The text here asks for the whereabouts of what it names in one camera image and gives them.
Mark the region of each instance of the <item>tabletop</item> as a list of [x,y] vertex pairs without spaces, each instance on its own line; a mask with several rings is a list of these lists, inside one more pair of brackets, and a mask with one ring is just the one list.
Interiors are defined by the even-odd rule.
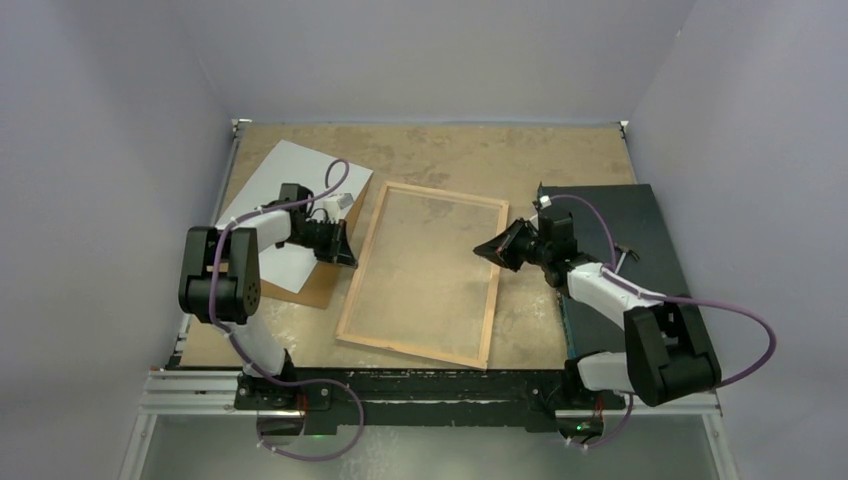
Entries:
[[[250,125],[233,165],[224,208],[280,140],[346,158],[374,171],[350,243],[358,253],[384,181],[507,200],[509,222],[533,215],[546,185],[633,183],[618,125]],[[263,298],[259,314],[296,366],[455,368],[456,365],[339,342],[334,332],[353,276],[344,270],[327,309]],[[489,368],[561,368],[566,345],[556,299],[538,269],[501,275]],[[226,340],[192,321],[183,366],[239,366]]]

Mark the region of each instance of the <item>purple cable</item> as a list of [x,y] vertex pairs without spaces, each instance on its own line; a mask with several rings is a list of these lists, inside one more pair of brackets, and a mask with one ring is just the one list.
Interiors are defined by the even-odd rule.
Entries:
[[[320,199],[330,195],[331,193],[336,191],[336,189],[338,189],[341,186],[342,183],[344,183],[344,181],[347,179],[348,172],[350,171],[350,164],[347,162],[347,160],[344,160],[344,159],[341,159],[341,158],[337,158],[336,160],[333,160],[333,162],[330,163],[330,165],[327,167],[327,171],[324,174],[325,184],[329,181],[330,171],[333,169],[334,166],[336,166],[339,163],[343,164],[344,167],[345,167],[344,174],[342,174],[342,178],[340,178],[339,181],[336,182],[335,185],[333,185],[332,187],[329,187],[326,191],[324,191],[324,192],[322,192],[322,193],[320,193],[320,194],[318,194],[318,195],[316,195],[312,198],[308,198],[306,200],[298,200],[296,202],[289,202],[289,203],[284,203],[284,204],[281,204],[281,205],[275,205],[275,206],[267,208],[267,209],[254,210],[252,212],[245,213],[244,215],[241,215],[238,218],[236,218],[235,220],[228,223],[227,226],[224,227],[224,230],[221,231],[221,235],[218,237],[218,244],[215,248],[215,260],[212,263],[212,278],[211,278],[211,281],[210,281],[210,290],[209,291],[210,292],[217,291],[218,276],[220,274],[220,268],[221,268],[221,258],[223,257],[223,254],[224,254],[224,243],[227,239],[227,236],[230,234],[230,232],[233,230],[233,228],[235,228],[239,223],[243,223],[247,220],[250,220],[251,218],[258,217],[259,215],[264,215],[266,213],[276,212],[276,211],[279,211],[279,210],[289,210],[289,209],[294,208],[294,207],[300,207],[302,205],[314,203],[316,200],[320,200]],[[262,367],[256,365],[253,362],[253,359],[250,358],[250,356],[247,354],[247,352],[245,352],[244,349],[242,348],[242,346],[238,343],[238,340],[236,340],[236,337],[234,335],[232,335],[232,332],[233,332],[232,328],[230,328],[228,325],[226,325],[226,324],[222,323],[220,320],[218,320],[218,318],[215,316],[215,311],[216,311],[215,300],[216,300],[215,295],[209,295],[209,320],[212,322],[213,325],[215,325],[216,327],[218,327],[221,330],[223,330],[224,332],[226,332],[226,336],[228,336],[228,338],[230,340],[230,344],[233,346],[233,349],[236,351],[238,356],[241,357],[242,361],[245,364],[247,364],[250,368],[252,368],[256,373],[261,375],[262,378],[273,383],[274,385],[279,385],[281,387],[302,387],[304,385],[312,385],[312,384],[316,384],[316,383],[334,385],[334,386],[341,388],[345,392],[347,392],[351,396],[351,398],[353,398],[353,401],[356,403],[356,407],[359,410],[359,425],[356,428],[356,433],[354,433],[353,438],[350,440],[350,442],[348,442],[347,445],[345,445],[344,447],[342,447],[338,451],[327,454],[327,455],[317,455],[317,456],[300,455],[300,454],[297,454],[297,453],[292,453],[292,452],[287,452],[285,450],[280,450],[276,446],[268,443],[262,437],[261,432],[257,431],[257,435],[259,436],[259,443],[263,447],[265,447],[266,449],[270,450],[273,453],[276,453],[276,454],[279,454],[279,455],[282,455],[282,456],[285,456],[285,457],[293,458],[295,460],[303,460],[303,461],[306,461],[306,462],[321,462],[321,461],[325,461],[325,460],[332,460],[334,458],[338,458],[338,457],[344,455],[351,448],[353,448],[353,446],[356,445],[356,442],[359,441],[359,438],[362,436],[362,432],[365,428],[365,410],[362,408],[362,401],[359,399],[359,397],[356,395],[356,393],[354,393],[354,391],[351,390],[350,387],[348,387],[347,385],[345,385],[345,384],[343,384],[339,381],[329,379],[329,378],[316,378],[316,379],[312,379],[312,380],[302,380],[302,381],[299,381],[299,382],[284,382],[282,380],[278,380],[278,379],[274,378],[274,376],[271,373],[267,372]]]
[[[595,214],[595,217],[598,219],[598,222],[600,222],[601,227],[603,227],[603,229],[604,229],[604,234],[606,234],[607,242],[609,243],[610,256],[612,257],[612,264],[611,265],[615,265],[616,257],[617,257],[617,255],[615,254],[615,242],[612,239],[612,234],[610,233],[609,226],[607,226],[607,222],[604,220],[604,217],[601,216],[600,212],[598,212],[598,209],[595,208],[595,206],[592,205],[588,200],[586,200],[583,197],[579,197],[577,195],[560,194],[560,195],[554,195],[554,196],[549,197],[549,198],[551,200],[556,200],[556,199],[561,199],[561,198],[562,199],[569,199],[569,200],[577,200],[578,202],[589,207],[589,210],[591,210],[592,213]],[[639,295],[638,290],[631,287],[629,284],[624,283],[621,280],[619,280],[619,277],[615,273],[610,272],[609,270],[607,270],[605,268],[601,268],[601,275],[603,275],[604,278],[615,283],[619,287],[621,287],[621,288],[623,288],[623,289],[625,289],[625,290],[627,290],[627,291],[629,291],[633,294]],[[728,385],[732,385],[732,384],[738,382],[739,380],[742,380],[743,378],[745,378],[745,377],[751,375],[752,373],[756,372],[760,368],[762,368],[762,366],[765,365],[766,362],[769,361],[769,359],[771,359],[772,355],[774,355],[775,349],[777,348],[777,335],[775,335],[774,329],[771,327],[771,325],[769,325],[768,322],[766,322],[764,318],[762,318],[761,316],[757,315],[756,313],[754,313],[754,312],[752,312],[752,311],[750,311],[746,308],[739,307],[739,306],[736,306],[736,305],[733,305],[733,304],[730,304],[730,303],[725,303],[725,302],[716,302],[716,301],[712,301],[712,300],[698,300],[698,299],[688,298],[688,297],[671,297],[671,296],[656,295],[656,294],[651,294],[651,293],[642,293],[641,297],[648,299],[648,300],[657,300],[657,301],[660,301],[660,302],[676,303],[676,304],[679,304],[679,305],[695,305],[695,306],[707,307],[707,308],[718,308],[720,310],[738,313],[739,315],[743,315],[743,316],[750,318],[751,320],[754,320],[755,322],[760,324],[763,327],[763,329],[765,329],[766,334],[768,335],[768,339],[769,339],[769,345],[768,345],[768,348],[766,348],[765,353],[756,362],[754,362],[750,367],[746,368],[745,370],[742,370],[741,372],[737,373],[736,375],[733,375],[731,377],[728,377],[728,378],[722,380],[716,386],[717,389],[721,388],[721,387],[726,387]],[[624,424],[627,423],[627,420],[630,418],[630,413],[632,411],[633,411],[633,395],[630,395],[630,403],[627,406],[627,412],[624,414],[624,418],[621,419],[621,422],[619,422],[618,426],[615,427],[615,430],[613,430],[612,432],[610,432],[609,435],[606,435],[604,438],[598,440],[597,442],[594,442],[591,445],[588,445],[588,448],[594,448],[594,447],[598,447],[600,445],[603,445],[604,443],[607,443],[610,439],[612,439],[615,435],[617,435],[619,432],[621,432],[621,429],[624,427]]]

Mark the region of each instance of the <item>purple hose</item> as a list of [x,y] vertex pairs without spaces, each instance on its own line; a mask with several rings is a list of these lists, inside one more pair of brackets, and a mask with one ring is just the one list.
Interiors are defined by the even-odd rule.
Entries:
[[[233,230],[233,228],[238,226],[239,223],[243,223],[247,220],[250,220],[251,218],[258,217],[259,215],[264,215],[265,213],[276,212],[276,211],[279,211],[279,210],[289,210],[289,209],[294,208],[294,207],[300,207],[302,205],[314,203],[316,200],[320,200],[320,199],[330,195],[331,193],[336,191],[336,189],[338,189],[341,186],[342,183],[344,183],[344,181],[347,179],[348,172],[350,171],[350,164],[347,162],[347,160],[337,158],[336,160],[333,160],[333,162],[330,163],[330,165],[327,167],[327,171],[324,174],[324,182],[325,183],[329,181],[330,171],[333,169],[334,166],[336,166],[339,163],[343,164],[344,167],[345,167],[344,174],[342,174],[342,178],[340,178],[339,181],[336,182],[335,185],[328,188],[326,191],[324,191],[324,192],[322,192],[322,193],[320,193],[320,194],[318,194],[318,195],[316,195],[312,198],[308,198],[306,200],[298,200],[296,202],[289,202],[289,203],[284,203],[284,204],[281,204],[281,205],[275,205],[275,206],[270,207],[268,209],[254,210],[252,212],[245,213],[244,215],[241,215],[238,218],[236,218],[235,220],[228,223],[227,226],[224,227],[224,230],[221,231],[221,235],[218,237],[218,245],[215,248],[215,260],[212,263],[212,279],[210,281],[210,290],[209,291],[215,292],[218,288],[218,276],[220,274],[221,257],[223,257],[223,254],[224,254],[224,243],[227,239],[227,236],[230,234],[230,232]],[[297,453],[287,452],[285,450],[278,449],[274,445],[271,445],[270,443],[268,443],[262,437],[261,433],[257,432],[257,434],[259,435],[260,444],[273,453],[282,455],[284,457],[293,458],[295,460],[303,460],[303,461],[306,461],[306,462],[321,462],[321,461],[324,461],[324,460],[332,460],[334,458],[338,458],[338,457],[344,455],[351,448],[353,448],[353,446],[356,445],[356,442],[359,441],[359,438],[362,436],[362,432],[365,428],[365,410],[362,408],[362,401],[359,399],[359,397],[356,395],[356,393],[354,393],[354,391],[351,390],[350,387],[348,387],[347,385],[345,385],[341,382],[338,382],[336,380],[329,379],[329,378],[316,378],[316,379],[313,379],[313,380],[302,380],[302,381],[299,381],[299,382],[284,382],[282,380],[274,378],[274,376],[271,373],[262,369],[260,366],[256,365],[253,362],[253,359],[250,358],[250,356],[247,354],[247,352],[245,352],[244,349],[241,347],[241,345],[238,343],[238,340],[236,340],[236,337],[234,335],[231,335],[231,333],[233,331],[232,328],[230,328],[228,325],[226,325],[226,324],[222,323],[220,320],[218,320],[218,318],[215,316],[215,311],[216,311],[215,300],[216,300],[215,295],[209,295],[209,320],[212,322],[213,325],[215,325],[216,327],[218,327],[221,330],[223,330],[224,332],[226,332],[226,334],[227,334],[226,336],[229,338],[230,344],[233,346],[233,349],[236,351],[238,356],[241,357],[241,360],[245,364],[247,364],[250,368],[252,368],[256,373],[261,375],[262,378],[273,383],[274,385],[279,385],[281,387],[302,387],[304,385],[312,385],[312,384],[316,384],[316,383],[334,385],[334,386],[341,388],[345,392],[347,392],[351,396],[351,398],[353,398],[353,401],[356,403],[356,407],[359,410],[359,425],[357,425],[356,433],[354,433],[353,438],[350,440],[350,442],[348,442],[347,445],[345,445],[344,447],[342,447],[340,450],[338,450],[336,452],[333,452],[333,453],[330,453],[330,454],[327,454],[327,455],[318,455],[318,456],[300,455],[300,454],[297,454]]]
[[[554,196],[550,197],[550,199],[551,200],[556,200],[556,199],[577,200],[578,202],[589,207],[589,210],[591,210],[592,213],[595,214],[595,217],[598,219],[598,222],[600,222],[601,227],[603,227],[603,229],[604,229],[604,234],[606,235],[607,243],[609,244],[610,257],[612,258],[612,263],[610,265],[615,265],[616,257],[617,257],[617,255],[615,253],[615,242],[613,242],[612,234],[610,233],[610,229],[609,229],[609,226],[607,225],[607,222],[604,220],[604,217],[601,216],[600,212],[598,212],[598,209],[595,208],[595,206],[592,205],[588,200],[586,200],[583,197],[578,197],[577,195],[565,195],[565,194],[554,195]],[[603,275],[604,278],[615,283],[619,287],[621,287],[621,288],[623,288],[623,289],[625,289],[625,290],[627,290],[627,291],[629,291],[633,294],[637,294],[637,295],[639,294],[639,291],[637,289],[635,289],[635,288],[631,287],[629,284],[624,283],[621,280],[619,280],[619,277],[617,275],[615,275],[613,272],[611,272],[611,271],[609,271],[605,268],[602,268],[601,269],[601,275]],[[772,355],[774,355],[775,349],[777,348],[777,335],[775,335],[774,329],[771,327],[771,325],[769,325],[768,322],[766,322],[765,319],[763,319],[761,316],[757,315],[756,313],[754,313],[754,312],[752,312],[752,311],[750,311],[746,308],[739,307],[739,306],[736,306],[736,305],[733,305],[733,304],[730,304],[730,303],[725,303],[725,302],[716,302],[716,301],[712,301],[712,300],[697,300],[697,299],[688,298],[688,297],[671,297],[671,296],[657,295],[657,294],[651,294],[651,293],[643,293],[643,294],[641,294],[641,297],[645,298],[647,300],[656,300],[656,301],[660,301],[660,302],[676,303],[676,304],[679,304],[679,305],[695,305],[695,306],[699,306],[699,307],[718,308],[720,310],[738,313],[740,315],[744,315],[744,316],[750,318],[751,320],[754,320],[755,322],[760,324],[763,327],[763,329],[765,329],[766,334],[768,335],[768,339],[769,339],[769,345],[768,345],[768,348],[766,348],[765,353],[763,353],[763,355],[759,359],[757,359],[757,361],[754,362],[750,367],[742,370],[741,372],[737,373],[736,375],[733,375],[731,377],[728,377],[728,378],[722,380],[716,386],[716,388],[721,388],[721,387],[726,387],[728,385],[732,385],[732,384],[738,382],[739,380],[742,380],[743,378],[745,378],[745,377],[751,375],[752,373],[756,372],[757,370],[762,368],[762,366],[765,365],[766,362],[769,361],[769,359],[771,359]],[[588,445],[588,448],[594,448],[594,447],[598,447],[600,445],[603,445],[604,443],[607,443],[609,440],[611,440],[619,432],[621,432],[621,429],[623,428],[624,424],[627,423],[627,420],[630,418],[630,413],[632,411],[633,411],[633,395],[630,396],[630,403],[627,406],[627,412],[624,414],[624,418],[621,419],[621,422],[619,422],[619,424],[615,428],[615,430],[613,430],[612,432],[610,432],[609,435],[606,435],[604,438],[598,440],[597,442],[594,442],[594,443]]]

